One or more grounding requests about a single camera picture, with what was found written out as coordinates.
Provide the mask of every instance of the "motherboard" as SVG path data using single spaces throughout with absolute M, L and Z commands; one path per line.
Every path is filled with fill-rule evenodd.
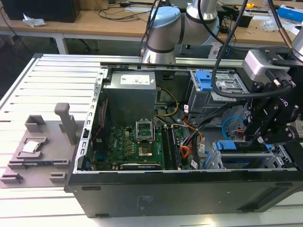
M 97 170 L 121 170 L 125 165 L 150 164 L 165 169 L 165 151 L 163 150 L 163 126 L 147 125 L 112 126 L 108 151 L 95 151 L 94 160 Z M 174 128 L 177 152 L 184 140 L 181 127 Z M 152 141 L 140 140 L 138 136 L 152 138 Z

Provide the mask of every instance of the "robotic arm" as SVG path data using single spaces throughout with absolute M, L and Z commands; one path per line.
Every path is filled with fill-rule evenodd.
M 286 143 L 299 139 L 302 125 L 294 123 L 303 113 L 303 30 L 292 43 L 293 49 L 250 50 L 243 68 L 254 81 L 251 92 L 260 93 L 289 87 L 276 97 L 251 99 L 250 116 L 243 134 L 246 141 Z
M 211 42 L 212 37 L 203 26 L 198 14 L 198 1 L 208 27 L 217 34 L 217 0 L 194 0 L 186 13 L 178 8 L 160 7 L 143 49 L 143 63 L 176 63 L 174 48 L 176 44 L 202 45 Z

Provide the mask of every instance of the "floor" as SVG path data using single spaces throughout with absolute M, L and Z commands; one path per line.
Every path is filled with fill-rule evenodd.
M 49 38 L 41 37 L 21 37 L 24 44 L 33 53 L 54 53 L 57 54 L 56 43 Z M 22 45 L 17 37 L 14 37 L 15 45 L 0 47 L 0 99 L 5 95 L 15 79 L 25 68 L 31 54 Z M 93 55 L 121 55 L 136 56 L 139 50 L 139 42 L 125 41 L 100 41 L 100 49 L 95 50 L 97 41 L 87 40 Z M 87 54 L 84 52 L 85 46 L 77 39 L 67 39 L 67 47 L 70 54 Z M 180 45 L 175 48 L 177 57 L 185 58 L 207 58 L 210 46 L 192 46 L 189 50 L 184 50 L 184 54 L 179 53 Z M 246 52 L 231 51 L 227 59 L 244 59 Z

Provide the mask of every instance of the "open computer tower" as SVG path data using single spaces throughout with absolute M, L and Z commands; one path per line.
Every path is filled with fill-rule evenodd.
M 205 124 L 193 154 L 180 151 L 191 133 L 184 120 L 195 126 L 238 101 L 212 91 L 211 71 L 101 65 L 68 179 L 89 218 L 262 212 L 303 189 L 299 142 L 246 147 L 237 119 L 224 125 L 226 140 L 222 123 L 248 117 L 245 104 Z M 248 93 L 251 84 L 242 68 L 217 73 L 226 92 Z

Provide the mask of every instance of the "slotted metal table surface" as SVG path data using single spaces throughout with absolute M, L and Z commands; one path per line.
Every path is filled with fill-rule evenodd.
M 58 102 L 70 104 L 70 114 L 85 120 L 100 62 L 139 62 L 138 57 L 54 55 L 34 57 L 0 101 L 0 175 L 15 152 L 29 114 L 60 120 L 53 113 Z M 177 63 L 212 65 L 209 59 L 177 59 Z M 225 60 L 222 65 L 240 66 Z M 180 204 L 186 209 L 190 204 Z M 63 188 L 0 189 L 0 226 L 303 226 L 303 192 L 264 213 L 193 216 L 87 218 L 73 194 Z

